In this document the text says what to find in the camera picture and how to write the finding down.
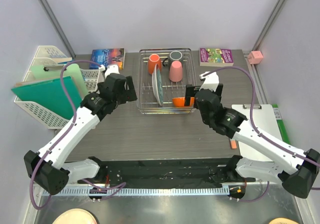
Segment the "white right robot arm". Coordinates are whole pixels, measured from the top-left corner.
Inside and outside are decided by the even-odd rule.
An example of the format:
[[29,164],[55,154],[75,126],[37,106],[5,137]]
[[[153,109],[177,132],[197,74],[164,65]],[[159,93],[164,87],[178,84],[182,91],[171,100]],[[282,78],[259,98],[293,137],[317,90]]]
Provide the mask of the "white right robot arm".
[[194,98],[193,106],[200,111],[202,121],[216,133],[242,142],[270,159],[270,162],[253,161],[245,157],[233,157],[226,176],[231,181],[255,178],[281,183],[290,194],[307,198],[320,170],[320,154],[314,149],[304,151],[291,146],[262,129],[239,111],[223,107],[223,85],[216,90],[202,89],[188,84],[185,103]]

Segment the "orange bowl white inside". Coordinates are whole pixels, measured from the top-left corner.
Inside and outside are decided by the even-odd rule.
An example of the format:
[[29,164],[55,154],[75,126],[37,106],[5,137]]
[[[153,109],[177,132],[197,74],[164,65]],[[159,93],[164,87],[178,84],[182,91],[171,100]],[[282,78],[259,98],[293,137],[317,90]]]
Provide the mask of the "orange bowl white inside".
[[185,97],[172,98],[172,103],[173,103],[174,107],[176,107],[176,108],[193,107],[194,101],[195,101],[194,97],[191,97],[189,105],[185,106]]

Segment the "pink cup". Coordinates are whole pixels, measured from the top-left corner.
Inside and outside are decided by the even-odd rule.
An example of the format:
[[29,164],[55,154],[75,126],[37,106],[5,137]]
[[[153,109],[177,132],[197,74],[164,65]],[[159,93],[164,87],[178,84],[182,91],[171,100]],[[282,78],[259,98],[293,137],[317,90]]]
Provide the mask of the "pink cup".
[[169,69],[169,79],[173,82],[179,82],[183,78],[183,67],[180,61],[173,61]]

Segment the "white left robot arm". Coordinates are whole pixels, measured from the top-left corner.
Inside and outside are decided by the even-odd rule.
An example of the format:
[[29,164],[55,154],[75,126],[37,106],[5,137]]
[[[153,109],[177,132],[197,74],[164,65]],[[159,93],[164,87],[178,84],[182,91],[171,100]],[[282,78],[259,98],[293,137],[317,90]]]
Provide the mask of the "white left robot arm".
[[28,151],[24,156],[27,174],[51,195],[58,194],[68,183],[91,179],[102,183],[106,170],[102,162],[90,157],[83,161],[66,163],[71,151],[83,137],[96,127],[106,115],[120,104],[136,101],[137,95],[131,76],[109,74],[98,84],[98,92],[85,96],[69,123],[38,152]]

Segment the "red and teal floral plate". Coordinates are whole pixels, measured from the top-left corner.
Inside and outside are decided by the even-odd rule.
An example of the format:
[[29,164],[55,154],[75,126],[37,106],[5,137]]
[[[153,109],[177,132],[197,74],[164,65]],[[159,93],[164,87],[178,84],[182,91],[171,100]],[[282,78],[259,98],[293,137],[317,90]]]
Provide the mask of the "red and teal floral plate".
[[152,80],[153,94],[157,100],[157,103],[160,106],[162,106],[164,103],[163,86],[162,86],[161,72],[158,65],[155,65],[154,67],[151,80]]

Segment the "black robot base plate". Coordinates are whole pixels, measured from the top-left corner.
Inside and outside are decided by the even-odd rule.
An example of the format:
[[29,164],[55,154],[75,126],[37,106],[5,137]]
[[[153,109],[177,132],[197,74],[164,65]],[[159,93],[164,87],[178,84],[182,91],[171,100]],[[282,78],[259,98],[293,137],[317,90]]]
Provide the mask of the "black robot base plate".
[[220,188],[223,183],[255,182],[236,170],[240,156],[205,159],[156,159],[101,161],[97,175],[89,181],[108,183],[111,187],[123,182],[126,188],[195,189]]

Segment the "orange mug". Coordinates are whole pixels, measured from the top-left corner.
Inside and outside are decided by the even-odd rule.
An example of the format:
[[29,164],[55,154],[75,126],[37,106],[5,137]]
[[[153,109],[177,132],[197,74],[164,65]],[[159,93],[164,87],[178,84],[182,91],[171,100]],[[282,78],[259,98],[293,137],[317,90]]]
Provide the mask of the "orange mug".
[[159,70],[162,70],[162,62],[158,54],[151,54],[148,59],[148,73],[152,74],[154,72],[155,66],[158,66]]

